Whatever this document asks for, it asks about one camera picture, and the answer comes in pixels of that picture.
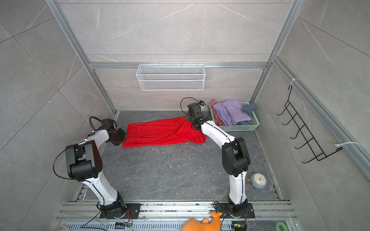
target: wall-mounted mesh basket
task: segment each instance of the wall-mounted mesh basket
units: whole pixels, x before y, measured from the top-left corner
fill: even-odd
[[[242,102],[242,105],[246,105],[246,104],[249,104],[249,103],[248,102]],[[212,120],[214,122],[215,117],[213,116],[213,113],[211,113],[211,115],[212,115]],[[248,125],[231,125],[231,126],[228,126],[228,127],[219,126],[219,128],[221,128],[225,132],[254,131],[256,129],[256,127],[258,127],[259,121],[258,121],[258,119],[256,117],[256,114],[254,112],[252,112],[251,117],[252,117],[251,124],[248,124]]]
[[[136,77],[143,91],[203,90],[206,70],[198,64],[142,64]]]

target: black mounting plate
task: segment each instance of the black mounting plate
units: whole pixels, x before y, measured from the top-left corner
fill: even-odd
[[[125,204],[126,208],[130,210],[131,219],[138,219],[141,204]],[[104,213],[100,213],[99,218],[115,219],[112,216],[107,216]],[[128,219],[128,213],[125,213],[121,219]]]
[[[229,215],[230,211],[228,209],[228,203],[216,203],[215,208],[222,212],[222,215],[220,216],[221,219],[225,218],[226,216],[227,218],[232,218],[232,216]],[[245,217],[255,218],[256,217],[251,203],[247,203],[247,206],[243,210],[238,211],[236,214],[233,214],[233,216],[234,217],[240,216],[240,218],[245,218]]]

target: purple cloth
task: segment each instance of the purple cloth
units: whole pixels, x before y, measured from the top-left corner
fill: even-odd
[[[242,101],[238,99],[227,99],[222,103],[231,118],[232,124],[236,125],[240,121],[251,120],[251,117],[242,112]]]
[[[228,127],[230,125],[233,125],[232,124],[232,121],[231,121],[231,119],[229,117],[228,112],[222,106],[222,104],[216,103],[215,105],[213,105],[213,109],[216,110],[218,117],[220,117],[220,119],[223,122],[223,124],[225,125],[225,127]]]

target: alarm clock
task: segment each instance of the alarm clock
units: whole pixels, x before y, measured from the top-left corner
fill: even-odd
[[[267,185],[267,179],[262,173],[249,173],[247,182],[257,189],[263,189]]]

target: orange plush toy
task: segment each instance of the orange plush toy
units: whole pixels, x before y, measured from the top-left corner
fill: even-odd
[[[222,213],[211,213],[213,221],[210,224],[208,218],[204,219],[202,223],[197,220],[190,220],[185,223],[181,231],[221,231],[221,215]]]

